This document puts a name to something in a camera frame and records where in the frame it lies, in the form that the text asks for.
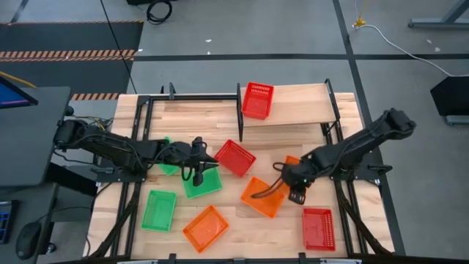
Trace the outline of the dark grey desk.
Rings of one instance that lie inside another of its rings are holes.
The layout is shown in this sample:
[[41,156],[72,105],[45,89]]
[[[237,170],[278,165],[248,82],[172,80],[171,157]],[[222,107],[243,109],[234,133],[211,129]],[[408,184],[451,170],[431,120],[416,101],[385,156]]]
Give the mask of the dark grey desk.
[[29,91],[35,106],[0,109],[0,188],[36,186],[45,181],[53,138],[63,120],[69,87]]

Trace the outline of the orange plastic basket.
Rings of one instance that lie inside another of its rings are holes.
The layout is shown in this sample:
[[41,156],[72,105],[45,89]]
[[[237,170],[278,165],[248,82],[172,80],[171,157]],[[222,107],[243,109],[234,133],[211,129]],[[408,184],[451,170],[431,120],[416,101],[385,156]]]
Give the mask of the orange plastic basket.
[[[285,162],[286,164],[290,164],[290,165],[298,165],[300,163],[300,159],[299,158],[296,158],[294,156],[290,156],[290,155],[287,155],[286,158],[285,158]],[[288,196],[289,195],[289,186],[283,182],[281,184],[281,187],[280,187],[280,192],[283,193],[284,195]]]
[[229,229],[228,221],[213,205],[206,207],[182,230],[183,235],[198,253],[210,247]]
[[252,197],[254,194],[257,194],[261,191],[266,191],[269,187],[270,186],[261,179],[252,177],[240,199],[246,205],[251,206],[261,214],[270,218],[274,218],[285,198],[285,195],[281,191],[277,190],[272,194],[261,198]]

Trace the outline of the green plastic basket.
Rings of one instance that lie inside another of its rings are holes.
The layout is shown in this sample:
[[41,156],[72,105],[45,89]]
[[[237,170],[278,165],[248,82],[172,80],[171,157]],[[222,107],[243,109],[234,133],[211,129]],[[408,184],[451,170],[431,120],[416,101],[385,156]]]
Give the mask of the green plastic basket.
[[171,229],[177,194],[171,191],[151,190],[147,199],[141,228],[156,232]]
[[220,191],[223,188],[218,168],[208,169],[203,172],[203,183],[200,186],[194,186],[193,180],[182,180],[182,186],[188,199],[193,199],[206,194]]
[[174,175],[179,172],[180,168],[178,166],[158,164],[159,169],[168,176]]

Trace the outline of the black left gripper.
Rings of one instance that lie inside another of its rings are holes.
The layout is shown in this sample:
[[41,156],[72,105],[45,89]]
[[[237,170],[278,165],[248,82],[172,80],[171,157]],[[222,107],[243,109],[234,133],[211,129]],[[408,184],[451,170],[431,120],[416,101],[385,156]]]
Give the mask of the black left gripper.
[[189,167],[196,172],[204,172],[218,167],[218,161],[207,156],[203,158],[204,142],[197,136],[190,144],[173,142],[169,148],[169,163],[175,166]]

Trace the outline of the computer monitor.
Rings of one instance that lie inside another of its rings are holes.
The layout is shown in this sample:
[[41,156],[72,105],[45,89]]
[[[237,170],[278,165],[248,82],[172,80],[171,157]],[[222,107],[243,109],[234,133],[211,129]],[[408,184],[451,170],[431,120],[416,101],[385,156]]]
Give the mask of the computer monitor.
[[0,76],[0,109],[36,106],[38,101]]

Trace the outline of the black aluminium table frame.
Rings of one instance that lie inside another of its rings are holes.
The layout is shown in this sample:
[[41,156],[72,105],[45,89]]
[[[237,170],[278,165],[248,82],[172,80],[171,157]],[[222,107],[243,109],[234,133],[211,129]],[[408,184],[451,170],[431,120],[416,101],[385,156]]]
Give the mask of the black aluminium table frame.
[[[249,208],[239,196],[250,177],[257,176],[270,183],[275,179],[271,164],[274,158],[284,160],[286,155],[296,155],[325,144],[319,121],[335,120],[332,100],[326,84],[302,84],[289,88],[305,97],[303,103],[312,104],[316,123],[292,126],[247,127],[243,142],[238,141],[237,95],[234,94],[176,94],[148,95],[155,97],[152,110],[150,136],[169,136],[174,141],[191,141],[200,135],[208,143],[208,153],[215,155],[227,139],[232,139],[256,156],[254,165],[244,178],[234,176],[219,167],[224,188],[218,192],[194,199],[184,198],[180,176],[164,176],[155,165],[147,181],[141,184],[139,209],[133,242],[132,260],[156,260],[167,263],[170,254],[176,254],[175,263],[265,264],[297,263],[298,253],[305,252],[308,263],[318,263],[314,258],[345,258],[347,255],[343,229],[339,216],[336,192],[332,180],[321,178],[311,187],[305,205],[313,208],[330,208],[333,211],[336,251],[321,252],[304,249],[301,234],[301,209],[299,205],[284,202],[277,217],[270,219]],[[300,100],[300,95],[293,96]],[[114,132],[130,135],[138,99],[147,95],[120,95],[114,115]],[[95,203],[89,233],[84,249],[97,250],[116,221],[123,183],[114,183],[101,193]],[[371,233],[387,250],[395,252],[393,231],[388,226],[381,193],[365,180],[355,180],[361,218]],[[152,189],[177,193],[177,204],[170,232],[153,232],[140,228],[147,196]],[[229,222],[230,227],[206,251],[197,253],[183,236],[183,227],[208,205],[215,208]]]

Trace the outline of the black computer mouse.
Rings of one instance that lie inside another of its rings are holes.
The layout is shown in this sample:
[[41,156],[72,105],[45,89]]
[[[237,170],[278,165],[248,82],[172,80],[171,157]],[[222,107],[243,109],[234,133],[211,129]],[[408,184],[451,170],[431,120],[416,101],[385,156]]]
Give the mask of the black computer mouse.
[[41,229],[41,223],[37,221],[30,222],[21,229],[15,243],[15,253],[20,260],[28,260],[34,255]]

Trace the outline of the grey metal table leg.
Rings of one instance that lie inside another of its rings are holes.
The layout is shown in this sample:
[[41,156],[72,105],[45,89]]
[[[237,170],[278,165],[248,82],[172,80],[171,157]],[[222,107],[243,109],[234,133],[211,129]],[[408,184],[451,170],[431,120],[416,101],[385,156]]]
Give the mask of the grey metal table leg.
[[461,16],[469,10],[469,0],[459,0],[442,18],[411,18],[408,28],[469,29],[469,19]]

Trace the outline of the black box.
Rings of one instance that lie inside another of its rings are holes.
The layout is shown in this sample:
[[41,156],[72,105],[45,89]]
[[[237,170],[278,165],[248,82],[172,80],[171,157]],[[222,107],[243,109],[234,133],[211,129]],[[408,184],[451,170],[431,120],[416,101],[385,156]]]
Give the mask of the black box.
[[447,77],[430,93],[440,116],[469,116],[469,76]]

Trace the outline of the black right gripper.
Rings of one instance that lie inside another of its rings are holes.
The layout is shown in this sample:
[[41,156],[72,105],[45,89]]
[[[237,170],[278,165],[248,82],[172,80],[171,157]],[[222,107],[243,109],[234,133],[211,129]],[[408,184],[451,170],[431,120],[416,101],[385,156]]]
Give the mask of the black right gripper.
[[308,188],[316,180],[316,166],[309,158],[302,158],[299,164],[284,164],[279,177],[265,190],[252,194],[254,199],[269,197],[284,193],[284,183],[289,187],[303,186]]

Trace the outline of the black hazard-striped floor mat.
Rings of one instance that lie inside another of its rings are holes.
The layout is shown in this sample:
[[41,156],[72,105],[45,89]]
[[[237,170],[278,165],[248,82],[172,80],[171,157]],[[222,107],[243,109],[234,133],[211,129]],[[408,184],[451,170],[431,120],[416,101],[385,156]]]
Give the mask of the black hazard-striped floor mat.
[[74,100],[128,90],[142,21],[0,23],[0,71],[37,87],[69,87]]

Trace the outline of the black lower desk surface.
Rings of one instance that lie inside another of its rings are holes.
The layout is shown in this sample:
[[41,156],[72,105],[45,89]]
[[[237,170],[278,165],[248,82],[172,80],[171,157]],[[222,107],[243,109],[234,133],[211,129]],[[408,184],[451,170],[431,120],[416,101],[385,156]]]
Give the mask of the black lower desk surface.
[[[15,222],[8,243],[0,245],[0,264],[35,264],[41,254],[45,254],[51,237],[52,210],[58,194],[58,185],[45,183],[32,187],[0,188],[0,201],[19,201]],[[28,223],[37,221],[42,229],[34,255],[28,260],[20,260],[15,253],[15,243],[21,229]]]

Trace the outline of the red plastic basket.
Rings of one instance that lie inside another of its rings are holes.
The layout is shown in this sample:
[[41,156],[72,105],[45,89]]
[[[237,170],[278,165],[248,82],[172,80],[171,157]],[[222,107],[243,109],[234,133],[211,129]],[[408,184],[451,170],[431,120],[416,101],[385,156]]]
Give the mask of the red plastic basket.
[[245,117],[265,120],[270,115],[274,86],[248,82],[245,88],[241,112]]
[[336,251],[331,209],[303,209],[303,245],[307,250]]
[[215,154],[215,159],[238,177],[243,177],[256,161],[252,153],[231,139],[228,139]]

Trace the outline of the black keyboard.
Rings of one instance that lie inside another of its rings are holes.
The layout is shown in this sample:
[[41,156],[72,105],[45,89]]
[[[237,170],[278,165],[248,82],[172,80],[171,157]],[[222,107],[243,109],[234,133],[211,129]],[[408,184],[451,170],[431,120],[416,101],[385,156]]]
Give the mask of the black keyboard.
[[8,243],[19,201],[0,201],[0,245]]

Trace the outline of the wooden shelf with black frame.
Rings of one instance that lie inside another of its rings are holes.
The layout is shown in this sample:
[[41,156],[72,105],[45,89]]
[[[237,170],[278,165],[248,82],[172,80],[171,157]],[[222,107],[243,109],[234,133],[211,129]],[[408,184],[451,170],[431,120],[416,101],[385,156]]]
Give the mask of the wooden shelf with black frame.
[[270,115],[265,120],[245,117],[241,112],[245,87],[237,87],[237,125],[239,139],[245,128],[275,125],[330,123],[340,119],[331,83],[274,86]]

